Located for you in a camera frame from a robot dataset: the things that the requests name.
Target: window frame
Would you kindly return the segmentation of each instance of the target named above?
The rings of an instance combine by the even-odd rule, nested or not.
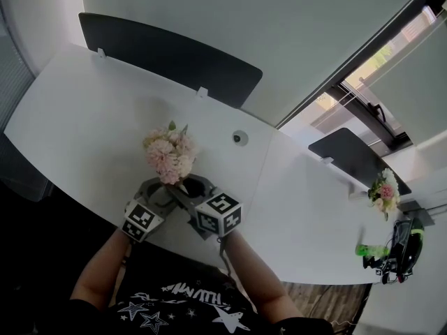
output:
[[[342,82],[353,71],[364,64],[386,43],[393,39],[410,21],[418,16],[425,6],[432,9],[435,15],[442,10],[445,0],[410,0],[385,26],[372,36],[359,50],[357,50],[344,64],[342,64],[329,78],[321,83],[306,99],[304,99],[291,113],[283,118],[276,128],[280,129],[290,120],[300,114],[313,103],[321,94],[327,93],[339,101],[349,112],[363,122],[381,140],[372,143],[370,147],[380,156],[391,154],[412,145],[409,136],[403,132],[395,134],[387,123],[383,122],[380,114],[362,102],[352,91],[349,91]]]

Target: person's arm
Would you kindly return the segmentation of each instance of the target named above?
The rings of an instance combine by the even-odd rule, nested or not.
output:
[[[121,230],[116,230],[85,266],[70,299],[85,300],[104,311],[113,293],[129,242],[130,239]]]
[[[274,324],[302,317],[277,276],[237,230],[227,236],[225,251],[245,291],[265,319]]]

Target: white desk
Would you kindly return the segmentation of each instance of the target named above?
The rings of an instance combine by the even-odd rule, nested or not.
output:
[[[272,127],[216,100],[111,58],[69,45],[32,84],[6,128],[19,151],[74,200],[118,225],[126,202],[155,174],[146,133],[175,120],[201,152],[193,172],[244,202],[242,231],[285,281],[377,281],[354,255],[358,233],[384,244],[391,223],[347,200],[347,185]],[[232,134],[249,143],[238,147]],[[222,267],[215,238],[204,242],[176,211],[149,241]]]

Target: black desk divider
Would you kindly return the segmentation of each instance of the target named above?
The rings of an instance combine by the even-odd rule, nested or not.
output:
[[[322,158],[333,158],[334,166],[368,187],[372,186],[378,173],[386,168],[391,169],[380,156],[347,128],[341,128],[310,144],[309,150]],[[394,170],[393,172],[399,185],[400,195],[411,193],[411,189]]]
[[[263,73],[259,68],[185,36],[118,17],[80,13],[87,47],[240,108]]]

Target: black t-shirt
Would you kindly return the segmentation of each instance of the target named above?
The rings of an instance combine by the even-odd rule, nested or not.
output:
[[[332,334],[320,319],[270,325],[218,269],[150,244],[134,247],[116,305],[71,300],[64,313],[69,334]]]

